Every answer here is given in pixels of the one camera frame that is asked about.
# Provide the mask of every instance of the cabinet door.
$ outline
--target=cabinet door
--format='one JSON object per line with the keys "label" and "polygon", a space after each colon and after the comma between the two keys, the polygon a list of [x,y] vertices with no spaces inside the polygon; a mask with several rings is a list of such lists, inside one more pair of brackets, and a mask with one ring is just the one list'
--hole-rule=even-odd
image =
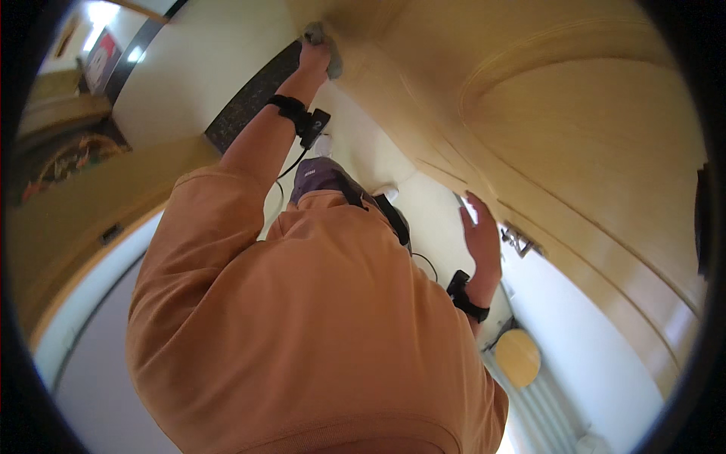
{"label": "cabinet door", "polygon": [[482,144],[700,312],[693,204],[705,150],[677,72],[627,60],[563,62],[497,84],[476,106],[463,120]]}

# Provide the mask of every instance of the white wall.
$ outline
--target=white wall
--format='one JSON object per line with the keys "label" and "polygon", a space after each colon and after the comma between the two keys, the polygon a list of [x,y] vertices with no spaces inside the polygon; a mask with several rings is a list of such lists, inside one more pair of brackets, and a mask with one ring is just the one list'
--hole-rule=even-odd
{"label": "white wall", "polygon": [[502,245],[504,286],[517,320],[590,431],[629,453],[663,406],[645,366],[605,315],[559,270]]}
{"label": "white wall", "polygon": [[126,319],[140,266],[136,263],[103,299],[54,393],[56,405],[90,453],[179,452],[144,408],[126,369]]}

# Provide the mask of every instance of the wooden cabinet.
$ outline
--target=wooden cabinet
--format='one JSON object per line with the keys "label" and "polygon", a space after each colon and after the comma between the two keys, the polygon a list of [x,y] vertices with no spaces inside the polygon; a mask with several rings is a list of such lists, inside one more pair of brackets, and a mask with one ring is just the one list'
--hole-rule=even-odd
{"label": "wooden cabinet", "polygon": [[289,1],[322,18],[338,84],[414,164],[544,249],[665,394],[698,330],[706,159],[674,60],[633,2]]}

